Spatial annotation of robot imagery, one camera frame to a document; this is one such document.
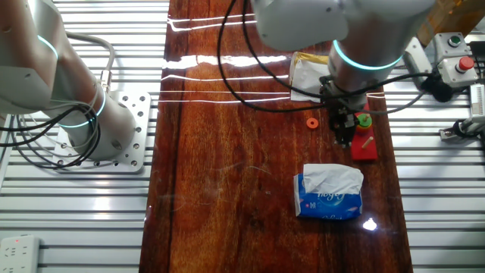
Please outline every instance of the green object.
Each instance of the green object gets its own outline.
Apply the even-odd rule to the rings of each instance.
[[[448,43],[450,46],[453,46],[453,47],[458,47],[458,45],[462,42],[462,40],[460,39],[460,37],[458,36],[452,36]]]
[[[357,119],[359,125],[363,128],[369,128],[372,125],[372,118],[368,117],[368,114],[360,114]]]

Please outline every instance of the power socket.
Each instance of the power socket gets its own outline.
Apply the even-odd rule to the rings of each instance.
[[[39,238],[33,235],[5,238],[0,243],[0,273],[36,273]]]

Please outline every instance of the wooden table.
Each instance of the wooden table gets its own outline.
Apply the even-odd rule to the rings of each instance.
[[[379,160],[356,164],[333,144],[326,110],[271,114],[235,103],[216,58],[228,5],[171,0],[140,272],[412,272],[387,117],[374,117]],[[255,102],[268,108],[308,105],[291,102],[255,65],[240,21],[230,19],[222,48],[234,89],[246,99],[275,99]],[[252,24],[249,33],[261,60],[285,77],[291,52],[263,46]],[[382,98],[369,100],[372,109],[386,107]],[[309,130],[308,118],[320,126]],[[297,218],[293,176],[306,163],[360,168],[363,214]],[[362,227],[369,218],[374,231]]]

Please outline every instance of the blue and white tissue package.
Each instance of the blue and white tissue package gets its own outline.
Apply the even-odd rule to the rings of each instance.
[[[362,213],[360,170],[344,165],[307,164],[294,177],[296,216],[333,220]]]

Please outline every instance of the metal mounting plate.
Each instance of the metal mounting plate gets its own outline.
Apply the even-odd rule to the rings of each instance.
[[[129,146],[120,154],[110,161],[95,162],[93,160],[85,160],[81,166],[69,167],[63,170],[58,170],[59,173],[90,173],[90,174],[133,174],[138,173],[143,169],[143,162],[145,158],[146,137],[148,135],[149,112],[151,105],[150,95],[146,92],[126,92],[126,91],[112,91],[110,96],[117,102],[128,107],[135,118],[135,135]],[[67,133],[60,129],[57,141],[59,143],[69,143]],[[55,153],[59,155],[75,155],[77,152],[61,144],[56,144]],[[72,162],[75,158],[53,156],[53,162],[62,160],[62,164]]]

